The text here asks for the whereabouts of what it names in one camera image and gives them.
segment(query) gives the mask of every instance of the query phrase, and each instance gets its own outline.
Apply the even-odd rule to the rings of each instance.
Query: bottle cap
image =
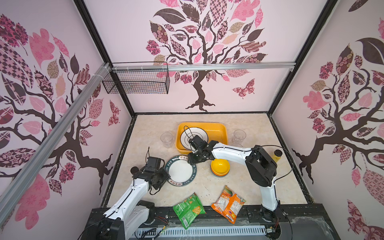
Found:
[[[273,152],[277,157],[281,157],[283,155],[283,153],[280,151],[280,150],[275,150]]]

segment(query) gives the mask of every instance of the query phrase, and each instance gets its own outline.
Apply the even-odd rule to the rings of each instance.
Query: orange snack bag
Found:
[[[218,200],[211,205],[211,207],[223,217],[228,219],[229,222],[235,224],[237,214],[239,213],[241,207],[244,205],[245,200],[234,193],[231,189],[224,187],[221,196]]]

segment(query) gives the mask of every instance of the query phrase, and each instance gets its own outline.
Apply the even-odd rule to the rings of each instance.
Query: ceramic plate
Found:
[[[182,187],[189,184],[196,177],[196,165],[188,163],[188,156],[177,155],[171,158],[165,166],[169,173],[168,182],[173,186]]]
[[[208,142],[208,134],[204,130],[199,127],[190,127],[181,134],[181,145],[183,145],[183,147],[186,149],[191,150],[191,145],[189,144],[188,140],[193,138],[195,135],[199,136],[205,142]]]

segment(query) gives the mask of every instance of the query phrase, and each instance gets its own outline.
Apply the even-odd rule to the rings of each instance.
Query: pink wall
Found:
[[[0,14],[3,192],[102,60],[71,1],[12,1]],[[100,206],[129,122],[120,96],[98,88],[2,225],[1,238],[77,239]]]
[[[340,238],[382,239],[384,2],[356,6],[340,1],[273,117]]]
[[[183,0],[97,0],[87,1],[87,6],[114,62],[213,64],[226,58],[237,62],[253,54],[259,54],[254,58],[263,62],[294,61],[325,2],[203,0],[198,6],[197,1]],[[206,17],[213,23],[212,31],[199,29],[199,23],[207,23]],[[243,37],[248,24],[251,28]],[[200,71],[196,79],[189,71],[180,73],[191,76],[191,81],[183,82],[172,73],[168,94],[128,94],[128,98],[136,112],[267,111],[287,69],[248,71]],[[204,78],[208,74],[214,74],[216,80]],[[236,91],[246,96],[242,98]]]

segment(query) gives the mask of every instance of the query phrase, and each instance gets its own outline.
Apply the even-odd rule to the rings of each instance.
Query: green snack bag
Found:
[[[203,204],[201,204],[196,193],[193,193],[189,198],[174,206],[173,210],[185,229],[191,225],[197,215],[205,213]]]

